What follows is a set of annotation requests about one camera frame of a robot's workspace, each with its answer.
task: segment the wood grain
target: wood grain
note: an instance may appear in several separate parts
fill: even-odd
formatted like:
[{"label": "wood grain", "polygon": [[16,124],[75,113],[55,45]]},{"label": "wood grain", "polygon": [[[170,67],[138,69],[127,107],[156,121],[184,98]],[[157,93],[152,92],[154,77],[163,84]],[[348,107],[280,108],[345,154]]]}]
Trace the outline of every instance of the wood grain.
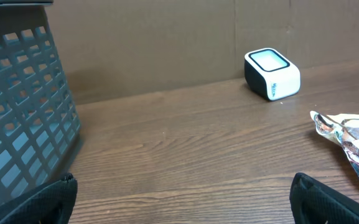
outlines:
[{"label": "wood grain", "polygon": [[359,114],[359,60],[301,74],[300,92],[274,102],[237,79],[77,106],[70,222],[293,223],[296,172],[359,202],[345,154],[309,117]]}]

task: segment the plastic wrapper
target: plastic wrapper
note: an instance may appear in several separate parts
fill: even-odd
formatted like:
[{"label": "plastic wrapper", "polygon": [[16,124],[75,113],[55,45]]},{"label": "plastic wrapper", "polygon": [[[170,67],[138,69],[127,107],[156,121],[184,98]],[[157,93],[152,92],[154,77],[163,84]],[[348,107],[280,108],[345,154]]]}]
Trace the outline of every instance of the plastic wrapper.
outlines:
[{"label": "plastic wrapper", "polygon": [[311,111],[310,117],[321,136],[342,146],[359,176],[359,114],[322,115]]}]

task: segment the snack bag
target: snack bag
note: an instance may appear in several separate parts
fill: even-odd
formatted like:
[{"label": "snack bag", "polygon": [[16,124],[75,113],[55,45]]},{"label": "snack bag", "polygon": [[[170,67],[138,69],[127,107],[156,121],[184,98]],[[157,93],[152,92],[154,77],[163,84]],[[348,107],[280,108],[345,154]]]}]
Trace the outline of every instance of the snack bag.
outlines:
[{"label": "snack bag", "polygon": [[311,111],[316,131],[342,146],[349,162],[359,176],[359,114],[322,115]]}]

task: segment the logo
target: logo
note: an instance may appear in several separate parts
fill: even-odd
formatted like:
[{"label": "logo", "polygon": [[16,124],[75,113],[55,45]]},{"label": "logo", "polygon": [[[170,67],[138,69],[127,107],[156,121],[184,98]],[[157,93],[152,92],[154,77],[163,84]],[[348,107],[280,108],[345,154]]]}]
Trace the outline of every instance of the logo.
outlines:
[{"label": "logo", "polygon": [[272,85],[272,96],[273,97],[276,95],[276,87],[277,87],[277,84],[273,83],[273,85]]}]

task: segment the light blue screen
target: light blue screen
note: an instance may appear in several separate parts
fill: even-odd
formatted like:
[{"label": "light blue screen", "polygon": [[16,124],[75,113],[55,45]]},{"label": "light blue screen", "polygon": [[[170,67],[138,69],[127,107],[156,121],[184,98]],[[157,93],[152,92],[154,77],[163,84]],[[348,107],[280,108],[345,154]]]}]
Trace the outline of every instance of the light blue screen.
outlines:
[{"label": "light blue screen", "polygon": [[273,50],[264,50],[250,55],[265,71],[272,71],[287,66],[287,62]]}]

